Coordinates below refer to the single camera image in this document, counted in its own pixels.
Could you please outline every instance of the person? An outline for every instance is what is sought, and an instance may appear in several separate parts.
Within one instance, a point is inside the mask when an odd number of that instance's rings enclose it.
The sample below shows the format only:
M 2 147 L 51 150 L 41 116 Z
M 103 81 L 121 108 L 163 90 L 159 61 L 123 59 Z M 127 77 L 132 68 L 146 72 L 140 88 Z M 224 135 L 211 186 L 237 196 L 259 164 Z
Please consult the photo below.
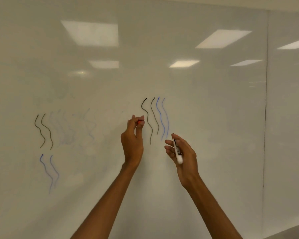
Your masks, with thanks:
M 144 123 L 144 116 L 133 115 L 128 120 L 127 129 L 121 134 L 125 156 L 122 169 L 71 239 L 108 238 L 128 185 L 142 159 Z M 165 140 L 167 145 L 164 148 L 174 161 L 180 183 L 191 196 L 211 237 L 213 239 L 242 239 L 199 176 L 195 151 L 180 136 L 176 134 L 171 136 L 180 148 L 183 163 L 180 165 L 177 163 L 171 140 Z

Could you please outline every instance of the black wavy line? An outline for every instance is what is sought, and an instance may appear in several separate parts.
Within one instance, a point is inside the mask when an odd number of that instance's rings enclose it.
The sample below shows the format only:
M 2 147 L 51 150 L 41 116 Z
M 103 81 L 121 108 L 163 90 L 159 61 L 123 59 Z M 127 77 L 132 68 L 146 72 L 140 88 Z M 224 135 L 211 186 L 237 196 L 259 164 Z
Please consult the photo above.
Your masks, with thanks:
M 43 118 L 44 118 L 45 115 L 46 115 L 46 114 L 44 113 L 44 115 L 43 115 L 43 117 L 42 117 L 42 119 L 41 119 L 41 124 L 42 124 L 43 126 L 45 126 L 45 125 L 42 123 L 42 120 L 43 120 Z M 50 131 L 49 128 L 48 128 L 48 130 L 49 130 L 49 132 L 50 132 L 50 139 L 51 139 L 51 142 L 52 142 L 52 146 L 51 146 L 51 148 L 50 148 L 50 150 L 51 150 L 52 147 L 53 147 L 53 141 L 52 141 L 51 131 Z
M 154 113 L 154 111 L 153 111 L 153 109 L 152 109 L 152 103 L 153 103 L 153 100 L 152 100 L 152 102 L 150 103 L 150 108 L 151 108 L 151 110 L 152 110 L 152 112 L 153 112 L 153 115 L 154 115 L 155 121 L 156 121 L 156 123 L 157 123 L 157 126 L 158 126 L 158 130 L 157 130 L 157 134 L 156 134 L 156 135 L 158 135 L 158 131 L 159 131 L 159 124 L 158 124 L 158 122 L 157 122 L 157 120 L 156 120 L 155 113 Z
M 42 135 L 42 132 L 41 132 L 40 127 L 38 127 L 38 126 L 35 124 L 35 122 L 37 121 L 38 116 L 39 116 L 39 115 L 37 115 L 37 117 L 36 117 L 36 119 L 35 119 L 35 121 L 34 121 L 34 125 L 35 125 L 37 128 L 39 128 L 39 130 L 40 130 L 40 134 L 41 134 L 41 136 L 44 138 L 44 142 L 43 142 L 43 144 L 42 144 L 41 147 L 40 147 L 40 148 L 42 148 L 42 146 L 43 146 L 44 143 L 46 142 L 46 138 Z
M 149 144 L 152 145 L 152 143 L 151 143 L 151 139 L 152 139 L 152 135 L 153 135 L 153 128 L 152 128 L 152 126 L 149 124 L 149 113 L 147 112 L 147 110 L 145 110 L 145 109 L 143 108 L 143 103 L 142 103 L 142 105 L 141 105 L 141 108 L 142 108 L 144 111 L 146 111 L 146 113 L 147 113 L 147 123 L 148 123 L 148 125 L 151 127 L 151 129 L 152 129 L 152 133 L 151 133 L 150 138 L 149 138 Z

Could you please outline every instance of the person's right hand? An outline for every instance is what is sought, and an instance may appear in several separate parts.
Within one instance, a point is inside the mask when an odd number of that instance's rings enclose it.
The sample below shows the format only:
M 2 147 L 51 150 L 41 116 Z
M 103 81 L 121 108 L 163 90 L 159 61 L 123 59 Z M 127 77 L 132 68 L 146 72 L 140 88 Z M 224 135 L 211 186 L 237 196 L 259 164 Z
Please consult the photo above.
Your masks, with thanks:
M 164 148 L 166 149 L 166 153 L 168 154 L 168 156 L 174 161 L 176 165 L 180 183 L 185 189 L 188 189 L 195 179 L 200 178 L 197 168 L 196 153 L 187 143 L 187 141 L 182 139 L 180 136 L 172 133 L 171 137 L 176 140 L 176 145 L 179 147 L 180 152 L 183 156 L 183 163 L 178 164 L 177 162 L 172 140 L 165 140 L 165 143 L 169 146 L 165 146 Z

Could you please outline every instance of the whiteboard marker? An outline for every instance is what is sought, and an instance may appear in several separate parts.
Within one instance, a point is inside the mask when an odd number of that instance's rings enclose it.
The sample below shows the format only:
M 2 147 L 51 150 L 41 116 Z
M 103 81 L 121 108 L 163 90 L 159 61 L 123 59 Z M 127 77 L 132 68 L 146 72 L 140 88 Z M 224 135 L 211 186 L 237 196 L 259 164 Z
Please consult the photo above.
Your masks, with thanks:
M 176 158 L 177 158 L 177 162 L 178 164 L 182 164 L 183 163 L 183 157 L 182 155 L 180 154 L 180 150 L 179 150 L 179 147 L 176 145 L 176 140 L 173 139 L 173 144 L 174 144 L 174 149 L 175 149 L 175 155 L 176 155 Z

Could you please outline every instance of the whiteboard panel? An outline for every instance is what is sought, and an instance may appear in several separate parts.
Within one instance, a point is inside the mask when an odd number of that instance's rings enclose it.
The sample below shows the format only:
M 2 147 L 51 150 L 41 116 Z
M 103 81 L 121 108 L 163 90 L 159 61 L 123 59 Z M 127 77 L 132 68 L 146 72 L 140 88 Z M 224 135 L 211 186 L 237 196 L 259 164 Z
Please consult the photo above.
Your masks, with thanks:
M 299 14 L 271 12 L 268 38 L 264 237 L 299 225 Z
M 219 30 L 246 35 L 196 48 Z M 118 174 L 120 134 L 132 114 L 145 115 L 145 98 L 151 145 L 146 124 L 143 159 L 110 238 L 210 237 L 163 148 L 172 132 L 194 148 L 238 231 L 260 238 L 266 48 L 265 11 L 0 0 L 0 238 L 69 238 Z M 199 62 L 170 68 L 189 60 Z M 231 66 L 245 60 L 261 61 Z

